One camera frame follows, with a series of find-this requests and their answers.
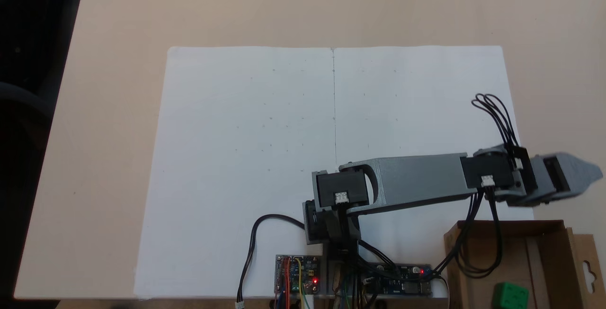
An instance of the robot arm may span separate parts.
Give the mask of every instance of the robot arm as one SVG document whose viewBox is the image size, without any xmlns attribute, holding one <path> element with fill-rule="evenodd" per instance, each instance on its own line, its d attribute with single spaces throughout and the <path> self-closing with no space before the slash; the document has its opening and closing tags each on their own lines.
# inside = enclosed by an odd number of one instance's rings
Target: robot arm
<svg viewBox="0 0 606 309">
<path fill-rule="evenodd" d="M 370 203 L 366 176 L 372 185 Z M 493 187 L 509 206 L 537 206 L 583 193 L 602 178 L 596 165 L 565 152 L 529 158 L 505 145 L 466 153 L 350 162 L 312 173 L 314 201 L 304 205 L 310 244 L 359 238 L 357 216 L 465 199 Z"/>
</svg>

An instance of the red wire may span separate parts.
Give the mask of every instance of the red wire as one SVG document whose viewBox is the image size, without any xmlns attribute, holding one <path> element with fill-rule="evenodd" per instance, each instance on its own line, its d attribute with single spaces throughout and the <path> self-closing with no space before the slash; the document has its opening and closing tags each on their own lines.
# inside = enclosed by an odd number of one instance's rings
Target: red wire
<svg viewBox="0 0 606 309">
<path fill-rule="evenodd" d="M 286 309 L 290 309 L 290 257 L 286 261 Z"/>
</svg>

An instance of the cable bundle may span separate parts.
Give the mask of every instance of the cable bundle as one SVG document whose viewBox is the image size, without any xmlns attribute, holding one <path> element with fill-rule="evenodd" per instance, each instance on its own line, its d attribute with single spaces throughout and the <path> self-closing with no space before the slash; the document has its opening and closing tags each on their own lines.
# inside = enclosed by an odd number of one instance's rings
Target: cable bundle
<svg viewBox="0 0 606 309">
<path fill-rule="evenodd" d="M 503 108 L 503 111 L 494 103 L 496 100 L 500 106 Z M 493 94 L 476 94 L 476 98 L 472 100 L 472 105 L 478 109 L 481 109 L 488 113 L 494 123 L 496 124 L 500 136 L 503 139 L 503 144 L 506 149 L 509 151 L 513 146 L 519 146 L 517 142 L 516 133 L 513 131 L 513 125 L 511 124 L 511 118 L 509 117 L 509 112 L 507 108 L 500 100 L 500 98 L 496 97 Z"/>
</svg>

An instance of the wooden table surface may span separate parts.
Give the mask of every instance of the wooden table surface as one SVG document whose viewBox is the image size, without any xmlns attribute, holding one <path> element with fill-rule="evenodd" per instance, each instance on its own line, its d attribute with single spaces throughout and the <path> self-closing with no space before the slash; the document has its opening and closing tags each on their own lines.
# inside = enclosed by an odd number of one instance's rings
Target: wooden table surface
<svg viewBox="0 0 606 309">
<path fill-rule="evenodd" d="M 81 0 L 15 296 L 134 296 L 171 46 L 427 44 L 501 45 L 529 152 L 606 171 L 606 0 Z M 606 265 L 605 191 L 535 216 L 595 234 Z"/>
</svg>

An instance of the yellow wire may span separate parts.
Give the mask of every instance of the yellow wire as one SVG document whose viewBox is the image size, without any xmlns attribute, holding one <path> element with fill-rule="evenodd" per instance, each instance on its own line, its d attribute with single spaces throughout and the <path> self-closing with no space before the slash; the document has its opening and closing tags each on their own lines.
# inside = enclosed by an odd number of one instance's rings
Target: yellow wire
<svg viewBox="0 0 606 309">
<path fill-rule="evenodd" d="M 303 284 L 301 283 L 301 274 L 303 274 L 303 265 L 301 265 L 301 260 L 296 258 L 297 263 L 299 263 L 299 296 L 301 299 L 305 301 L 305 305 L 307 305 L 307 309 L 309 308 L 309 303 L 307 303 L 307 298 L 303 296 Z"/>
</svg>

